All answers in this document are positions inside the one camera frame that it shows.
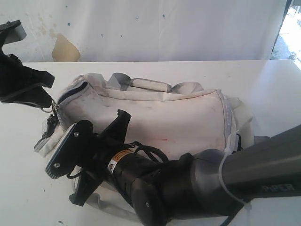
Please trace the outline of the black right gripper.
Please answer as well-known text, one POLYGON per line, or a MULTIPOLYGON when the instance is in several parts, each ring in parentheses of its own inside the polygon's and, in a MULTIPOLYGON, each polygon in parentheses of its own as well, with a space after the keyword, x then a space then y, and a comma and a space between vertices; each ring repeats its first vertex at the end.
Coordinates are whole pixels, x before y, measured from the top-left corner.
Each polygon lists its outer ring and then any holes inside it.
POLYGON ((78 132, 84 142, 78 165, 81 167, 75 192, 69 196, 72 204, 83 206, 91 194, 106 182, 114 188, 130 188, 146 175, 146 158, 139 154, 142 144, 125 144, 131 115, 117 110, 117 118, 101 134, 78 132))

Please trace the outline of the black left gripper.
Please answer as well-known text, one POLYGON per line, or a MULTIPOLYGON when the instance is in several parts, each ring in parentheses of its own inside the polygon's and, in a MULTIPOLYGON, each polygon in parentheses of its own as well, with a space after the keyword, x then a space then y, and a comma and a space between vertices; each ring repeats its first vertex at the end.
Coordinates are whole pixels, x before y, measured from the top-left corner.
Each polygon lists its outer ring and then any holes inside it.
POLYGON ((35 108, 49 108, 52 97, 42 88, 52 88, 54 77, 22 65, 13 54, 0 54, 0 101, 35 108))

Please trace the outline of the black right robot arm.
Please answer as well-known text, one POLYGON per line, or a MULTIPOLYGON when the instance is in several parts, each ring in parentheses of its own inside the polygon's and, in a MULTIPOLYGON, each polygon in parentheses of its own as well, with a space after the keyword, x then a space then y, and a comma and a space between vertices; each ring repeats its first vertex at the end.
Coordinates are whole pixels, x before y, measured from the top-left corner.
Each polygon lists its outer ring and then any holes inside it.
POLYGON ((208 149, 169 160, 157 148, 125 144, 130 117, 118 110, 100 134, 88 120, 71 128, 81 167, 73 204, 83 205, 107 182, 145 226, 164 226, 175 218, 232 220, 253 199, 301 194, 300 127, 236 153, 208 149))

